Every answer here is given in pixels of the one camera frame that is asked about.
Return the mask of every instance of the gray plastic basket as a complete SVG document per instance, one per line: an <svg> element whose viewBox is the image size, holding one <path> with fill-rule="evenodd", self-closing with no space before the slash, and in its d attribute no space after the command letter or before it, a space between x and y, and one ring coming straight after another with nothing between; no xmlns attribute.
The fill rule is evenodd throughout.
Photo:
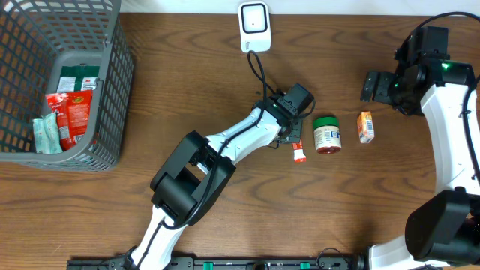
<svg viewBox="0 0 480 270"><path fill-rule="evenodd" d="M103 171L119 159L134 64L120 1L2 0L0 161L45 170ZM88 128L61 154L35 153L32 119L50 113L62 66L100 65Z"/></svg>

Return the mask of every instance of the white background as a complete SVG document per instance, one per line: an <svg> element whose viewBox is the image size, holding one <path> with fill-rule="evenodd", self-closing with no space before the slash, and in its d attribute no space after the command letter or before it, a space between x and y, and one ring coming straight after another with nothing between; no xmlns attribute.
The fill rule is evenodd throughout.
<svg viewBox="0 0 480 270"><path fill-rule="evenodd" d="M239 0L122 0L122 12L236 14ZM264 0L271 14L480 14L480 0Z"/></svg>

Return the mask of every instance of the orange box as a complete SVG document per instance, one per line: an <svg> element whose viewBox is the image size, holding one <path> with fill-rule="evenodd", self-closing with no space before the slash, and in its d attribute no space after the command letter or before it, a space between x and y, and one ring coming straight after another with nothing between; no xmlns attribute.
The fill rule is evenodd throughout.
<svg viewBox="0 0 480 270"><path fill-rule="evenodd" d="M357 118L358 136L360 143L369 143L375 137L372 112L361 112Z"/></svg>

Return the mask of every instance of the green connector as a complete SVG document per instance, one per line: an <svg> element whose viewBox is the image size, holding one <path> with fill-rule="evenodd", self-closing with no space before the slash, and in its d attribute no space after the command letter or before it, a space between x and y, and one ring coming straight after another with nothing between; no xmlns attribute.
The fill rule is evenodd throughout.
<svg viewBox="0 0 480 270"><path fill-rule="evenodd" d="M310 263L309 262L300 263L300 269L310 269Z"/></svg>
<svg viewBox="0 0 480 270"><path fill-rule="evenodd" d="M203 270L213 270L213 262L204 262Z"/></svg>

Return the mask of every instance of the wood grain surface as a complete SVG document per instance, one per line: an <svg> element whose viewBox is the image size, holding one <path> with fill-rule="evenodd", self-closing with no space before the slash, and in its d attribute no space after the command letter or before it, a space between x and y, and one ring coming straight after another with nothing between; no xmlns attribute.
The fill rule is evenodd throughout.
<svg viewBox="0 0 480 270"><path fill-rule="evenodd" d="M271 16L260 54L268 81L301 83L317 100L304 123L307 163L290 145L262 148L237 166L211 211L176 251L199 257L306 257L326 247L363 251L403 234L433 196L427 122L359 100L369 70L393 71L394 49L423 17ZM236 15L122 14L136 69L118 166L105 173L44 172L0 164L0 269L65 269L71 258L111 257L138 245L152 215L149 182L182 137L221 132L261 98L240 50ZM479 25L451 29L449 52L480 70ZM356 118L373 112L376 138L362 145ZM340 120L342 150L315 152L313 120Z"/></svg>

